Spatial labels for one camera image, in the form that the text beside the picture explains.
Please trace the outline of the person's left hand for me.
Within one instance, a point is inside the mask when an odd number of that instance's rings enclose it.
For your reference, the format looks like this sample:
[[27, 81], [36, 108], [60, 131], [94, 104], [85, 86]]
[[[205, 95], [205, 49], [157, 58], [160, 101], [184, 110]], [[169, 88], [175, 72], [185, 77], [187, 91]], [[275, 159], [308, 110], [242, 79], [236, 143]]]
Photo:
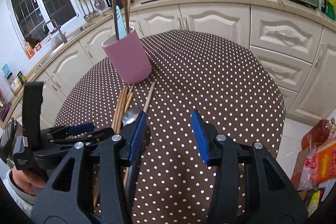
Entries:
[[38, 174], [31, 170], [17, 170], [15, 167], [12, 169], [12, 178], [14, 184], [24, 193], [35, 196], [35, 188], [44, 188], [46, 185]]

